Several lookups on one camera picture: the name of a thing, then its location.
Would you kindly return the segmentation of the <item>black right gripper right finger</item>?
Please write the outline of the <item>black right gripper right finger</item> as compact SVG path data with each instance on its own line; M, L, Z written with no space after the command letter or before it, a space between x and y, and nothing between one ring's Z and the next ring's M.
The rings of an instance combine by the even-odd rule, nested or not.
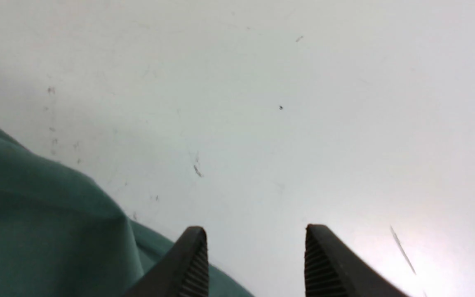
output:
M309 224L305 242L307 297L405 297L323 224Z

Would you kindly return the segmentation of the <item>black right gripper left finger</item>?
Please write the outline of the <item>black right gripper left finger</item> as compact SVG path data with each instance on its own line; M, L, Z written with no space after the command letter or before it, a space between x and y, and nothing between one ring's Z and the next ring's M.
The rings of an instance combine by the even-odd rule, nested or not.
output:
M188 227L167 254L125 297L207 297L209 256L205 229Z

